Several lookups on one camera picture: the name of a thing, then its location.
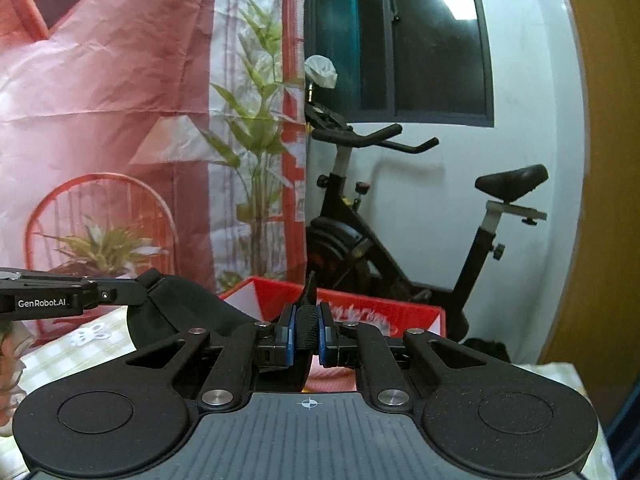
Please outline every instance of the circular pad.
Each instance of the circular pad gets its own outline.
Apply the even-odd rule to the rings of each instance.
[[[117,430],[133,415],[133,405],[127,397],[113,392],[89,392],[65,402],[58,420],[77,433],[99,434]]]
[[[60,478],[111,478],[140,470],[179,443],[189,427],[182,397],[140,368],[137,381],[108,370],[76,374],[29,394],[14,415],[29,469]]]
[[[494,430],[519,435],[540,431],[554,418],[544,400],[521,392],[501,392],[486,397],[480,401],[478,415]]]
[[[582,466],[598,429],[588,400],[536,376],[516,373],[510,382],[486,384],[480,372],[469,375],[475,373],[467,384],[437,388],[422,414],[423,428],[445,456],[482,476],[509,480],[554,478]]]

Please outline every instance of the red chair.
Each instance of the red chair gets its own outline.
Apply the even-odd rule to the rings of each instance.
[[[166,274],[177,274],[178,237],[167,204],[144,182],[117,173],[91,173],[73,178],[41,200],[25,230],[26,268],[76,276],[88,274],[86,268],[70,262],[61,252],[67,249],[65,243],[52,238],[86,236],[88,222],[102,229],[131,227],[136,236],[149,238],[151,245],[161,249],[161,253],[136,264],[136,275],[151,267]],[[92,277],[99,277],[99,273],[94,272]],[[108,311],[110,308],[101,306],[74,318],[38,320],[30,326],[37,332],[34,346],[57,339]]]

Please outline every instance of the crosshair marking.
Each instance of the crosshair marking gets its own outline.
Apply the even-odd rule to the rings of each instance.
[[[313,400],[311,397],[309,397],[308,399],[299,402],[299,404],[302,404],[304,408],[310,410],[311,408],[316,407],[318,404],[322,404],[322,402],[318,402],[317,400]]]

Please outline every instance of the red and white box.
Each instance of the red and white box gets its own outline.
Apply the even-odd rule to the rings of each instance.
[[[272,320],[286,303],[302,293],[302,285],[251,277],[220,296],[245,314],[260,320]],[[336,321],[361,321],[376,325],[383,335],[400,337],[408,328],[423,328],[445,336],[444,311],[437,306],[402,301],[380,300],[318,289],[318,301],[329,303]],[[355,376],[348,368],[323,368],[318,357],[309,372],[305,391],[343,392],[355,390]]]

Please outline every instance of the black bag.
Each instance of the black bag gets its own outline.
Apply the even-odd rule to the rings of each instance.
[[[255,321],[185,278],[165,276],[150,269],[140,274],[137,281],[149,293],[145,303],[127,309],[129,335],[136,348],[144,348],[190,328],[205,328],[228,336],[236,327]]]

